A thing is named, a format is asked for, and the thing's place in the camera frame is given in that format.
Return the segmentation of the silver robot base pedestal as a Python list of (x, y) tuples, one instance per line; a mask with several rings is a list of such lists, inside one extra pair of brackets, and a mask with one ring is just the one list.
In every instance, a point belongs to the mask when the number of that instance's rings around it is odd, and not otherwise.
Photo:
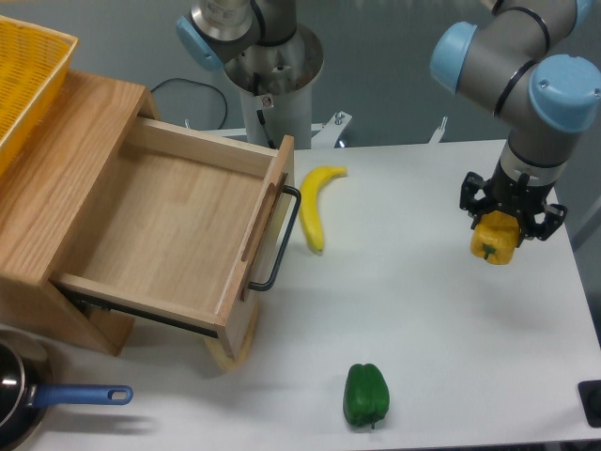
[(290, 135), (296, 149), (312, 140), (312, 88), (323, 68), (317, 35), (299, 24), (278, 46), (251, 46), (224, 66), (239, 90), (247, 141), (278, 148)]

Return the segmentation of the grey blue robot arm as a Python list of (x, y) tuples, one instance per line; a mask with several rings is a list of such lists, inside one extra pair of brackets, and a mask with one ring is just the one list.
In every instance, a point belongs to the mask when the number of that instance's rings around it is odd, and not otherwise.
[[(511, 126), (490, 179), (469, 173), (460, 208), (481, 226), (500, 211), (518, 237), (546, 240), (567, 210), (547, 196), (600, 108), (600, 72), (590, 61), (552, 48), (591, 10), (588, 1), (493, 1), (486, 27), (453, 24), (429, 63), (450, 92)], [(312, 84), (323, 67), (317, 36), (301, 25), (292, 1), (198, 1), (177, 21), (193, 60), (221, 70), (237, 87), (251, 143), (277, 146), (293, 136), (311, 145)]]

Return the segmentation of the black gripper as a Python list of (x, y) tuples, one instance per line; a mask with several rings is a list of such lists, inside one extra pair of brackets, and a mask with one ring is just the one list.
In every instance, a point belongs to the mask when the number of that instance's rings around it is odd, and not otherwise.
[(459, 208), (471, 218), (474, 230), (493, 210), (515, 216), (519, 226), (518, 245), (524, 241), (546, 241), (562, 225), (567, 207), (548, 204), (547, 196), (553, 184), (534, 186), (533, 178), (520, 174), (510, 177), (500, 163), (491, 179), (469, 172), (460, 188)]

